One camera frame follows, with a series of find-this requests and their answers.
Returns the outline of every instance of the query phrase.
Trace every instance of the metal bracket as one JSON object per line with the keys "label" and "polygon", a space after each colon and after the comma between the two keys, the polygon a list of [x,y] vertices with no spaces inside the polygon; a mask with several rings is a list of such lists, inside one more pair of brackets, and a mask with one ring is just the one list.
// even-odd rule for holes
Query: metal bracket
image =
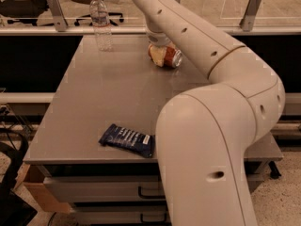
{"label": "metal bracket", "polygon": [[240,26],[245,32],[249,32],[253,29],[255,17],[260,4],[261,0],[248,0],[244,18],[240,22]]}
{"label": "metal bracket", "polygon": [[66,23],[62,8],[58,0],[47,0],[49,9],[54,18],[55,30],[58,32],[66,31],[68,25]]}

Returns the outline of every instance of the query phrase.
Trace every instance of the drawer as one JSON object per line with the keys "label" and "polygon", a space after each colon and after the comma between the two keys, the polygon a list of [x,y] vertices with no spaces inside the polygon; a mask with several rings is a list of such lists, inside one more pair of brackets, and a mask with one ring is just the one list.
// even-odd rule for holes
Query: drawer
{"label": "drawer", "polygon": [[170,223],[167,207],[163,204],[73,208],[71,213],[80,224]]}
{"label": "drawer", "polygon": [[158,176],[46,177],[44,184],[60,202],[165,200]]}

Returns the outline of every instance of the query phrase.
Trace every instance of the gray tabletop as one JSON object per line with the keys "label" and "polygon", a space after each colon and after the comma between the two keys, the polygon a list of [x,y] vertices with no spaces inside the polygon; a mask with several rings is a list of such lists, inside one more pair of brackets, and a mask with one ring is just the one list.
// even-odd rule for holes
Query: gray tabletop
{"label": "gray tabletop", "polygon": [[114,51],[97,50],[84,36],[24,161],[29,164],[156,162],[101,146],[112,124],[154,135],[164,104],[182,91],[208,84],[184,58],[178,69],[155,66],[143,35],[114,35]]}

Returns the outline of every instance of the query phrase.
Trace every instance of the drawer handle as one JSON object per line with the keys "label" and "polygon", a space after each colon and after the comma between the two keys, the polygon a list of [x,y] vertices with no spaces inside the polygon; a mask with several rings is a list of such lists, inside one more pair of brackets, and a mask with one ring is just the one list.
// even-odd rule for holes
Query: drawer handle
{"label": "drawer handle", "polygon": [[143,195],[142,194],[142,186],[140,186],[138,188],[138,195],[141,199],[145,199],[145,200],[161,200],[166,197],[165,195],[156,195],[156,196]]}
{"label": "drawer handle", "polygon": [[146,221],[143,219],[143,214],[140,214],[140,221],[144,224],[162,224],[162,223],[166,223],[167,220],[167,214],[164,213],[164,218],[161,221]]}

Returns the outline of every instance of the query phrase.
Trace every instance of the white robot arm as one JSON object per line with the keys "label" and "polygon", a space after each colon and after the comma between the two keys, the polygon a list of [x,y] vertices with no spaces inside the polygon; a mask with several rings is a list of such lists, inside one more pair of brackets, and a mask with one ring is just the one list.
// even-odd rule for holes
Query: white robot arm
{"label": "white robot arm", "polygon": [[278,121],[281,80],[179,0],[133,1],[150,40],[166,34],[211,82],[171,99],[158,118],[156,150],[172,225],[257,225],[244,153]]}

